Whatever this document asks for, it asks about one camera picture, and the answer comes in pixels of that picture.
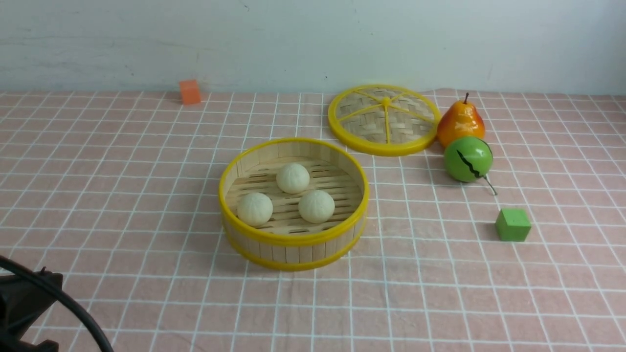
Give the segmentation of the black blurred left robot arm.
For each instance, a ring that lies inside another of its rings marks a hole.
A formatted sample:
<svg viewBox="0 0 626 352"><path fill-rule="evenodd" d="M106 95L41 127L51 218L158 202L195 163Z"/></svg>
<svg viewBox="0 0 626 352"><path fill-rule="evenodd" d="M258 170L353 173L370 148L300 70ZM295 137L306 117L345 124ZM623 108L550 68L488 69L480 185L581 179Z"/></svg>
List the black blurred left robot arm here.
<svg viewBox="0 0 626 352"><path fill-rule="evenodd" d="M47 339L38 345L22 341L25 332L56 303L57 298L33 285L23 275L5 275L0 282L0 350L58 352L56 341Z"/></svg>

